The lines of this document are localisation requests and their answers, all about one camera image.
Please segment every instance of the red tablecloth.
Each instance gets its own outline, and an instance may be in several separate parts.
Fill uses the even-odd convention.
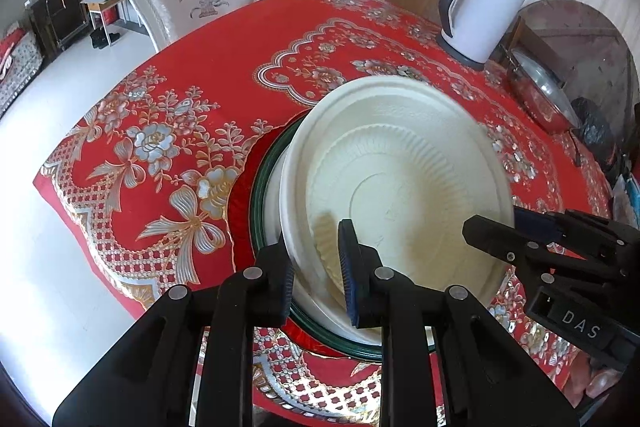
[[[251,4],[128,75],[70,131],[34,183],[138,317],[175,283],[218,285],[251,263],[246,238],[233,248],[226,218],[231,188],[262,136],[348,80],[400,74],[438,88],[476,118],[514,204],[608,216],[609,187],[586,149],[576,168],[571,141],[547,136],[521,110],[504,71],[461,66],[437,46],[437,32],[382,0]],[[574,350],[524,315],[511,275],[490,311],[562,385]],[[302,423],[375,422],[378,366],[316,356],[277,330],[256,330],[254,347],[256,403]]]

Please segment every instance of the kettle base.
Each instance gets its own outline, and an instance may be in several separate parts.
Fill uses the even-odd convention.
[[[460,53],[456,48],[452,47],[451,44],[449,44],[445,39],[443,39],[441,34],[438,34],[436,36],[436,42],[444,51],[447,52],[447,54],[451,55],[463,66],[466,66],[467,68],[471,68],[472,70],[476,70],[476,71],[484,70],[484,64],[481,64],[480,62],[476,62],[474,60],[471,60],[468,57],[465,57],[465,55]]]

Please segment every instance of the tile floor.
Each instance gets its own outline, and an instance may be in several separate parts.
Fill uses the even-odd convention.
[[[0,360],[50,423],[62,399],[132,324],[32,181],[91,106],[154,54],[132,31],[111,48],[73,44],[0,120]]]

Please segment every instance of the white kettle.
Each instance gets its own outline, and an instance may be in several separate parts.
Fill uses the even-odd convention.
[[[440,0],[442,32],[436,40],[460,63],[482,71],[524,1]]]

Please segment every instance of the green plate rim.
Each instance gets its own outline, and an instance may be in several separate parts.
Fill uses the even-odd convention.
[[[267,246],[264,238],[262,216],[264,215],[264,195],[269,177],[278,158],[280,158],[282,152],[293,139],[294,134],[305,116],[306,115],[303,115],[289,124],[283,133],[271,144],[267,154],[260,162],[260,166],[258,166],[249,199],[249,234],[254,253],[260,251],[260,248]],[[382,346],[362,344],[336,335],[313,320],[293,299],[291,301],[290,317],[305,333],[311,335],[315,340],[322,342],[325,346],[362,362],[382,363]]]

